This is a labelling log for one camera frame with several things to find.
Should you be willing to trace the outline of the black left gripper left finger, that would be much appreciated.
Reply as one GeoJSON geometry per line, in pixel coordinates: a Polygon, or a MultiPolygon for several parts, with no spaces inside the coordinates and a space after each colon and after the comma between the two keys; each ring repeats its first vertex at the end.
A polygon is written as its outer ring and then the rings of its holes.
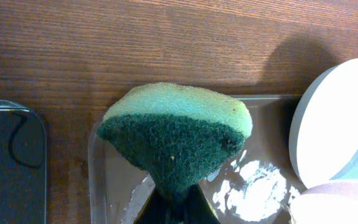
{"type": "Polygon", "coordinates": [[[154,189],[134,224],[179,224],[179,219],[170,202],[154,189]]]}

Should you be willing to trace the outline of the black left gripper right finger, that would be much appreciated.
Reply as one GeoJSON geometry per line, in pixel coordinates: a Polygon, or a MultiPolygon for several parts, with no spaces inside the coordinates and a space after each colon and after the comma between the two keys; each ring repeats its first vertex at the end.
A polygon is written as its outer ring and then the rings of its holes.
{"type": "Polygon", "coordinates": [[[189,188],[182,207],[184,224],[220,224],[198,184],[189,188]]]}

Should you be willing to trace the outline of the pale green plate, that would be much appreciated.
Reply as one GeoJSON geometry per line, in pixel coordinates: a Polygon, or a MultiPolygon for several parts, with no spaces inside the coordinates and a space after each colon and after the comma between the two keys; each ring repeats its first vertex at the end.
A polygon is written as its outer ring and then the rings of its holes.
{"type": "Polygon", "coordinates": [[[290,161],[306,188],[358,180],[358,58],[323,72],[301,97],[290,127],[290,161]]]}

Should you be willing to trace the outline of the green and yellow sponge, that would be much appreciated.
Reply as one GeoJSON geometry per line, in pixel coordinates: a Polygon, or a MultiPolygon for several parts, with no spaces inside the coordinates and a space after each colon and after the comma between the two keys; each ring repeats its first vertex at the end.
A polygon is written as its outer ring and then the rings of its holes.
{"type": "Polygon", "coordinates": [[[236,155],[251,132],[242,101],[161,82],[131,89],[107,110],[97,135],[146,170],[163,198],[182,201],[192,185],[236,155]]]}

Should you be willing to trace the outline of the pink plate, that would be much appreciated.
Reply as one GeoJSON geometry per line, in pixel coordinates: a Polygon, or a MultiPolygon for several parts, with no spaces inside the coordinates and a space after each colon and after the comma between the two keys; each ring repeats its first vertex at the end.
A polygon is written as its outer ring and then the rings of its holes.
{"type": "Polygon", "coordinates": [[[291,201],[295,224],[358,224],[358,180],[334,180],[312,187],[291,201]]]}

